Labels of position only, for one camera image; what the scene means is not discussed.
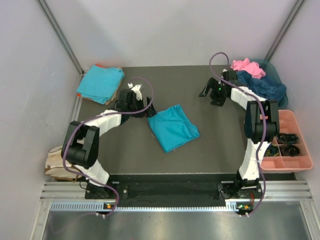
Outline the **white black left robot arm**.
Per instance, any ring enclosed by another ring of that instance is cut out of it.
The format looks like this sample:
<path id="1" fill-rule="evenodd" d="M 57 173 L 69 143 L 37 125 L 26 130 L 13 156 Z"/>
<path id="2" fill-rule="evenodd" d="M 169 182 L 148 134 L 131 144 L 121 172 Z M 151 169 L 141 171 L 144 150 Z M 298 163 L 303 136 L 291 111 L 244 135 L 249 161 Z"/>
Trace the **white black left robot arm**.
<path id="1" fill-rule="evenodd" d="M 72 174 L 84 177 L 93 190 L 102 198 L 117 190 L 110 182 L 110 174 L 98 160 L 100 137 L 119 127 L 130 118 L 151 118 L 157 114 L 153 106 L 154 96 L 146 97 L 146 104 L 139 90 L 140 85 L 120 91 L 118 99 L 102 113 L 83 121 L 72 121 L 67 129 L 61 149 L 63 168 Z"/>

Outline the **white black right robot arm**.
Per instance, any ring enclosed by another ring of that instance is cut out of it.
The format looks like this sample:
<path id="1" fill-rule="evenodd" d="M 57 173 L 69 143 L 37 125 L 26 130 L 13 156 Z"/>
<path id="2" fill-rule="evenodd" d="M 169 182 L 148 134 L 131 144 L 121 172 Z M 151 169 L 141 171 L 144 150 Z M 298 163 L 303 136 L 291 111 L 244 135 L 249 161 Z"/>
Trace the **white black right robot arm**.
<path id="1" fill-rule="evenodd" d="M 209 78 L 199 96 L 207 95 L 211 98 L 211 105 L 221 107 L 226 99 L 230 99 L 245 109 L 244 134 L 247 145 L 244 159 L 236 172 L 234 183 L 223 184 L 221 193 L 229 198 L 234 195 L 245 198 L 250 193 L 257 193 L 261 190 L 262 160 L 272 140 L 280 132 L 277 101 L 255 94 L 238 81 L 233 70 Z"/>

